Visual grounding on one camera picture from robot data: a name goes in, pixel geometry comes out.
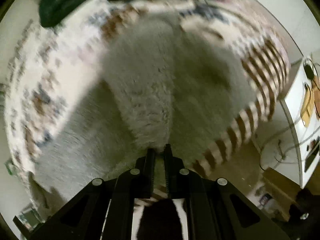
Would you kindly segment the grey fleece pants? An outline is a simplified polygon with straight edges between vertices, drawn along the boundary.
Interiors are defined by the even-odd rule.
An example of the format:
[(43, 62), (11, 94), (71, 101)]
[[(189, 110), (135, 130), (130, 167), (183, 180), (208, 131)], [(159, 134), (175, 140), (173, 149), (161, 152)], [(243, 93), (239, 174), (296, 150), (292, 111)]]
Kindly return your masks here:
[(166, 144), (188, 163), (231, 124), (255, 92), (240, 59), (177, 15), (144, 16), (113, 39), (96, 83), (42, 148), (34, 185), (71, 199)]

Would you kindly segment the white bedside table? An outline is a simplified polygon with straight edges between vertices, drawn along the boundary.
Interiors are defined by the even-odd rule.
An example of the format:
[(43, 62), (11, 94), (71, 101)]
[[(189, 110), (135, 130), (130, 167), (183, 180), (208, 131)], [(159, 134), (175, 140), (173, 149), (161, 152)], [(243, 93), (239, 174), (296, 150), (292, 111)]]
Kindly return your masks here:
[(280, 102), (289, 130), (279, 144), (277, 171), (304, 188), (319, 162), (319, 63), (308, 55), (292, 70)]

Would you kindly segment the floral bed blanket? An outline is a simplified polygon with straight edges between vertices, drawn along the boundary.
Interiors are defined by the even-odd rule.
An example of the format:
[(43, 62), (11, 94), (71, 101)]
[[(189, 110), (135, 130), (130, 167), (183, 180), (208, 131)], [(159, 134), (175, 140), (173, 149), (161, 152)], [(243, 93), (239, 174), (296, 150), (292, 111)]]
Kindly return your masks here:
[(276, 32), (241, 0), (88, 0), (58, 27), (29, 22), (8, 64), (4, 120), (18, 176), (28, 180), (42, 148), (63, 130), (86, 93), (99, 83), (101, 61), (114, 38), (144, 16), (177, 15), (190, 29), (198, 25), (211, 45), (240, 59), (255, 92), (250, 102), (187, 165), (202, 175), (227, 162), (248, 142), (261, 121), (274, 115), (289, 79), (290, 62)]

